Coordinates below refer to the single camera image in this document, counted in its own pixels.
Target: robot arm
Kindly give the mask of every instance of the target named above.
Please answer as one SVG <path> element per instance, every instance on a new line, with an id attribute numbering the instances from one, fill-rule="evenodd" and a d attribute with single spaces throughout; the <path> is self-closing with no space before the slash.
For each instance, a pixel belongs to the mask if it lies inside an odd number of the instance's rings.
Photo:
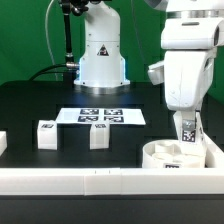
<path id="1" fill-rule="evenodd" d="M 155 84 L 164 81 L 167 107 L 177 111 L 174 121 L 182 154 L 203 158 L 207 144 L 200 110 L 212 84 L 217 47 L 224 45 L 224 1 L 145 1 L 167 12 L 161 37 L 167 52 L 163 63 L 149 66 L 149 76 L 152 82 L 157 78 Z"/>

